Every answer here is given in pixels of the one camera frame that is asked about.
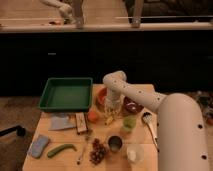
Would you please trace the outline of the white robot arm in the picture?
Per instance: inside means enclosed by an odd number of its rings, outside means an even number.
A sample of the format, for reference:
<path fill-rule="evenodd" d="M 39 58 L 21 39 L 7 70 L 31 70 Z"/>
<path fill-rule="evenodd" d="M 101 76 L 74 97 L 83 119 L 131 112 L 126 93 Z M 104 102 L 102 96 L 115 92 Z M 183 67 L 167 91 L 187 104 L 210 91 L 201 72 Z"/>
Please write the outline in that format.
<path fill-rule="evenodd" d="M 123 71 L 103 77 L 106 106 L 115 108 L 121 95 L 157 115 L 158 171 L 210 171 L 206 133 L 198 103 L 183 93 L 148 92 L 126 82 Z"/>

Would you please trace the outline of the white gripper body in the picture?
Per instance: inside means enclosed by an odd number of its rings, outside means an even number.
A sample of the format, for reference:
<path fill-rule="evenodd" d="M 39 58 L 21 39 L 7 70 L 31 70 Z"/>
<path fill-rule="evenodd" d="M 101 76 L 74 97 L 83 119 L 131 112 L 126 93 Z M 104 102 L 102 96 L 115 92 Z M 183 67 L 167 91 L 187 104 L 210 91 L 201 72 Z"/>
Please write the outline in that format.
<path fill-rule="evenodd" d="M 105 98 L 104 112 L 106 117 L 117 117 L 121 111 L 121 99 Z"/>

